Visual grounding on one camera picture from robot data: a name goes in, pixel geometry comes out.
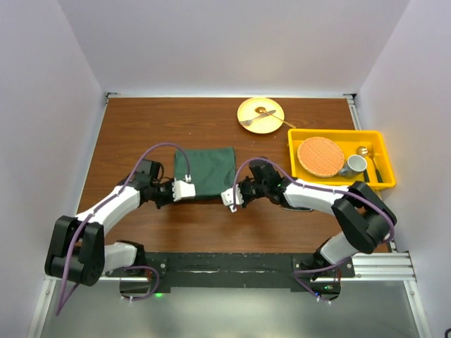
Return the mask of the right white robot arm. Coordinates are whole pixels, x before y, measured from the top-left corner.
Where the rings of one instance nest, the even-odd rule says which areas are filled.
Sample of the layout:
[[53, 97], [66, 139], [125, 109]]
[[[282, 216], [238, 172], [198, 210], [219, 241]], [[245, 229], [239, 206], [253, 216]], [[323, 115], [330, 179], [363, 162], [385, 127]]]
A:
[[289, 210], [307, 208], [337, 220], [339, 233], [322, 243], [298, 273], [331, 276], [355, 254], [372, 254], [394, 237], [396, 216], [365, 182], [341, 187], [314, 184], [287, 174], [264, 157], [251, 158], [242, 166], [248, 167], [252, 176], [234, 180], [231, 211], [266, 197]]

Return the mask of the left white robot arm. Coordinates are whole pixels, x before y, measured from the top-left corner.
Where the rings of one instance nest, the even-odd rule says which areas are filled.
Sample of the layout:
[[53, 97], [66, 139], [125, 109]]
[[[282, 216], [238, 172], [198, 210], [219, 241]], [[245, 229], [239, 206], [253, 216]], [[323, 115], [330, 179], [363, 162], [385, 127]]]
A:
[[157, 208], [172, 204], [173, 178], [163, 176], [163, 164], [144, 160], [131, 180], [123, 179], [113, 191], [90, 209], [57, 219], [44, 271], [86, 286], [106, 272], [122, 268], [130, 276], [141, 275], [147, 264], [144, 246], [126, 240], [105, 244], [105, 235], [130, 212], [152, 201]]

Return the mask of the dark green cloth napkin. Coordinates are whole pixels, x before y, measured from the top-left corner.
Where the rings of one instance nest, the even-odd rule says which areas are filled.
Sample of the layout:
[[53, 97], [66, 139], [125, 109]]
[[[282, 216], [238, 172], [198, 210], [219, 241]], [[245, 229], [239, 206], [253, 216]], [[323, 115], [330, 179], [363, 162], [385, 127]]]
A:
[[219, 199], [233, 185], [236, 174], [233, 147], [217, 149], [187, 149], [195, 196], [190, 201]]

